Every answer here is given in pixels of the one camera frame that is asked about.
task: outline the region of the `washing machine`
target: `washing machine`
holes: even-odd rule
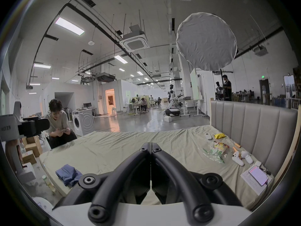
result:
[[[94,118],[92,109],[73,111],[74,133],[84,136],[94,131]]]

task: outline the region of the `monitor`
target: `monitor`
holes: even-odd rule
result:
[[[88,108],[88,107],[92,107],[91,103],[84,103],[84,107]]]

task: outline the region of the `white game controller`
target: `white game controller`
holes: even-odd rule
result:
[[[237,151],[233,154],[232,160],[235,161],[238,165],[244,166],[243,161],[239,158],[239,151]]]
[[[249,163],[249,164],[253,163],[253,159],[247,151],[242,151],[242,152],[240,152],[240,154],[241,154],[241,158],[246,159],[247,163]]]

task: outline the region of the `glasses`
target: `glasses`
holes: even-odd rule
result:
[[[59,111],[59,112],[51,112],[53,115],[60,115],[61,114],[61,112]]]

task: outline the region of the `plastic bottle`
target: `plastic bottle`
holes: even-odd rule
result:
[[[51,191],[55,192],[55,187],[52,185],[52,183],[49,181],[49,179],[46,177],[46,175],[43,175],[42,179],[47,184],[47,186],[51,189]]]

